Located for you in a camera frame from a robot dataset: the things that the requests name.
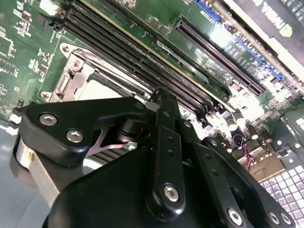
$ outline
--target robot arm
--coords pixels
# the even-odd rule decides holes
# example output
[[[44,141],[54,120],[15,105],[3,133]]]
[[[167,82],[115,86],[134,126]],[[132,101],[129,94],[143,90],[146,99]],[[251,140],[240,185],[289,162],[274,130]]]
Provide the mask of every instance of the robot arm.
[[[200,141],[163,89],[147,108],[125,97],[29,106],[13,173],[51,207],[48,228],[295,227],[289,214],[214,138]],[[134,151],[83,175],[87,155]]]

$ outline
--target motherboard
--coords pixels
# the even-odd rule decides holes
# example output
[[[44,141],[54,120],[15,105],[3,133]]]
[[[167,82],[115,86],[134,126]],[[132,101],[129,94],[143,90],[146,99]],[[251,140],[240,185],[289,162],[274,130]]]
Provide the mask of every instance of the motherboard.
[[[120,96],[146,102],[165,87],[199,138],[216,136],[228,152],[259,140],[260,152],[249,154],[262,161],[276,121],[302,100],[296,73],[276,68],[271,53],[206,1],[0,1],[0,127],[11,134],[16,107]],[[234,150],[247,168],[249,154]]]

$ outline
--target red wire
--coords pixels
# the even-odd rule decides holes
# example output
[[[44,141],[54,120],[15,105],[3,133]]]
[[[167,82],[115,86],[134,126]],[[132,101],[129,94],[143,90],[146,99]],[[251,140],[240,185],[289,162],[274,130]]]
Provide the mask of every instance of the red wire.
[[[251,167],[251,160],[252,160],[252,158],[251,158],[250,154],[248,153],[247,145],[246,145],[246,144],[244,144],[244,153],[245,153],[245,155],[246,155],[246,157],[247,157],[247,168],[248,168],[248,172],[250,172],[250,167]]]

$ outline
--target electrolytic capacitor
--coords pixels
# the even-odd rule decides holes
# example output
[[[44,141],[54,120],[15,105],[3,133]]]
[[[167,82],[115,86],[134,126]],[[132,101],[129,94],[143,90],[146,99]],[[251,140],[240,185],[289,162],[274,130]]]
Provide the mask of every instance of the electrolytic capacitor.
[[[245,125],[245,119],[241,113],[241,110],[236,109],[236,111],[233,113],[234,119],[236,120],[238,126],[244,126]]]
[[[232,132],[235,131],[238,128],[237,123],[235,122],[233,115],[230,115],[229,117],[227,117],[226,119],[226,123],[228,126],[228,129]]]
[[[258,138],[258,134],[257,134],[257,131],[256,131],[254,126],[249,126],[248,131],[249,131],[249,134],[251,136],[251,139],[257,139]]]
[[[232,148],[231,148],[231,145],[230,145],[230,142],[228,140],[225,140],[223,142],[224,144],[224,148],[225,150],[228,152],[228,153],[231,153],[232,152]]]
[[[262,137],[266,143],[272,143],[272,137],[268,130],[262,131]]]

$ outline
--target gray surface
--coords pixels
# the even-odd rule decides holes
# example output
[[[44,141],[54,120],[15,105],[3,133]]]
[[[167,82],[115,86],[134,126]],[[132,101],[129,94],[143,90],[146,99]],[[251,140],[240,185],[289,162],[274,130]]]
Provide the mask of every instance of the gray surface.
[[[49,207],[40,193],[17,180],[10,171],[15,138],[0,129],[0,226],[41,228]]]

